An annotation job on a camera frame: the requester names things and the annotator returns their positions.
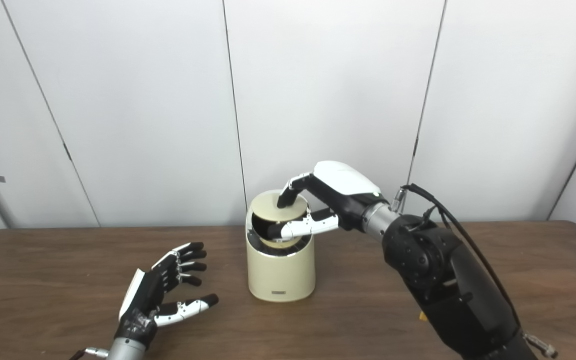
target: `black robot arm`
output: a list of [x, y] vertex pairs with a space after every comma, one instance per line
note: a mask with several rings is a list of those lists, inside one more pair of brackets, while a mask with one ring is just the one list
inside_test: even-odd
[[[386, 263], [398, 271], [444, 344], [462, 358], [535, 360], [529, 344], [547, 358], [558, 356], [552, 346], [522, 330], [512, 301], [492, 267], [459, 221], [432, 194], [417, 185], [406, 185], [393, 203], [388, 203], [368, 178], [333, 161], [320, 162], [313, 173], [290, 180], [279, 197], [278, 208], [292, 206], [302, 191], [311, 192], [328, 205], [341, 228], [359, 230], [381, 242]], [[399, 214], [408, 192], [422, 196], [434, 207], [423, 216]], [[435, 209], [445, 228], [430, 221]], [[446, 218], [466, 239], [476, 258]], [[279, 223], [269, 233], [281, 241], [296, 233], [333, 230], [316, 230], [316, 224], [310, 218]]]

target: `robotic arm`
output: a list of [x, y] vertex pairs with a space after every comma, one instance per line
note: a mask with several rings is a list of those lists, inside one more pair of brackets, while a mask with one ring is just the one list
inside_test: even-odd
[[[398, 271], [444, 344], [465, 360], [535, 360], [528, 344], [547, 358], [557, 357], [552, 346], [522, 330], [512, 302], [485, 257], [457, 219], [427, 191], [406, 185], [388, 203], [368, 178], [335, 161], [319, 162], [313, 173], [292, 178], [277, 207], [290, 207], [302, 191], [309, 191], [329, 209], [270, 227], [274, 241], [336, 228], [366, 233], [381, 242], [386, 263]], [[434, 207], [423, 216], [400, 214], [408, 191]], [[435, 208], [446, 228], [430, 221]], [[452, 231], [446, 216], [487, 271]]]
[[85, 354], [108, 360], [141, 360], [157, 335], [158, 328], [194, 317], [219, 303], [215, 294], [195, 300], [163, 303], [164, 296], [178, 285], [199, 287], [202, 281], [189, 271], [206, 271], [206, 265], [195, 262], [206, 257], [203, 243], [187, 243], [169, 251], [150, 271], [137, 269], [128, 287], [121, 310], [119, 326], [110, 351], [87, 348], [71, 360]]

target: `cream cylindrical container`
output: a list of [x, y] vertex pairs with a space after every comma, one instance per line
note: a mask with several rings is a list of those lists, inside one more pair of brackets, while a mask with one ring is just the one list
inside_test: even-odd
[[279, 209], [280, 190], [266, 191], [250, 204], [246, 216], [248, 287], [258, 299], [274, 303], [302, 300], [315, 290], [314, 236], [277, 243], [268, 240], [268, 228], [299, 219], [309, 211], [298, 196], [293, 206]]

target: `container lid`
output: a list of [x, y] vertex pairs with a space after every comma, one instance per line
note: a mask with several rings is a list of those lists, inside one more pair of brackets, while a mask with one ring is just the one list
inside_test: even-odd
[[283, 209], [277, 207], [280, 193], [281, 190], [272, 190], [259, 194], [250, 203], [250, 210], [261, 219], [274, 223], [286, 223], [306, 214], [308, 202], [303, 196], [297, 196], [297, 200], [292, 206]]

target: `wooden table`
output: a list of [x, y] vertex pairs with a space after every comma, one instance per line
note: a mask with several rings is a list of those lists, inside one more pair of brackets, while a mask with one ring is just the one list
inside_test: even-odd
[[[505, 284], [524, 328], [576, 360], [576, 225], [467, 223]], [[306, 300], [268, 303], [247, 284], [242, 227], [0, 230], [0, 360], [67, 360], [108, 348], [135, 269], [201, 241], [202, 287], [221, 303], [159, 331], [147, 360], [457, 360], [379, 244], [359, 232], [320, 235], [317, 288]]]

